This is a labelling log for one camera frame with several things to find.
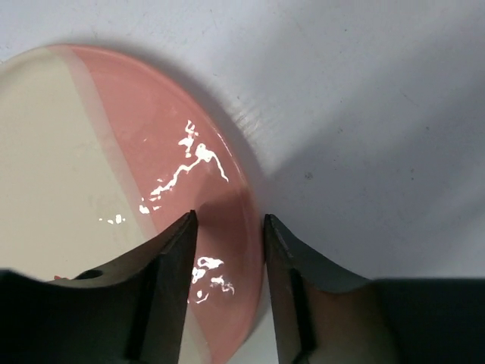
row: pink glaze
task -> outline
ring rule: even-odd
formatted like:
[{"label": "pink glaze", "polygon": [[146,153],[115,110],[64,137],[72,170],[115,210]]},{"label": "pink glaze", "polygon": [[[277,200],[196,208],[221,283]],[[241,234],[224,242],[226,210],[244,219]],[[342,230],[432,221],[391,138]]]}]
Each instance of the pink glaze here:
[{"label": "pink glaze", "polygon": [[261,228],[247,180],[210,117],[172,80],[116,52],[66,47],[92,76],[142,197],[139,213],[162,231],[196,209],[189,304],[212,362],[226,362],[251,329],[261,290]]}]

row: plate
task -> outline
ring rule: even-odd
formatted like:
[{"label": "plate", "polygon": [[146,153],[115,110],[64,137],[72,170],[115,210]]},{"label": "plate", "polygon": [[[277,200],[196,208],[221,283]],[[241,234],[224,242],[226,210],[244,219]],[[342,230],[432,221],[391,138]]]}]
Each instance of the plate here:
[{"label": "plate", "polygon": [[199,217],[180,362],[226,362],[261,291],[260,216],[210,117],[106,49],[54,45],[0,66],[0,266],[72,278]]}]

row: white surface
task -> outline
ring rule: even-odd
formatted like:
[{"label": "white surface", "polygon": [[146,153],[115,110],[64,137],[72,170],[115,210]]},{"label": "white surface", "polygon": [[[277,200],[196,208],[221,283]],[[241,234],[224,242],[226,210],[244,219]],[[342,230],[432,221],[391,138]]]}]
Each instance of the white surface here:
[{"label": "white surface", "polygon": [[[264,211],[329,258],[483,275],[484,16],[482,0],[0,0],[0,60],[53,42],[145,59],[217,119]],[[233,362],[276,362],[271,326]]]}]

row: cream section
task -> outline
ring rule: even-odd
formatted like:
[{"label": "cream section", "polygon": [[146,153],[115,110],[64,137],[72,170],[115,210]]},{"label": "cream section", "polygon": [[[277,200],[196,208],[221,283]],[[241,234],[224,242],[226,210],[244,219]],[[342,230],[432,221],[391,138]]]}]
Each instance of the cream section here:
[{"label": "cream section", "polygon": [[0,266],[71,278],[142,243],[67,65],[37,49],[0,67]]}]

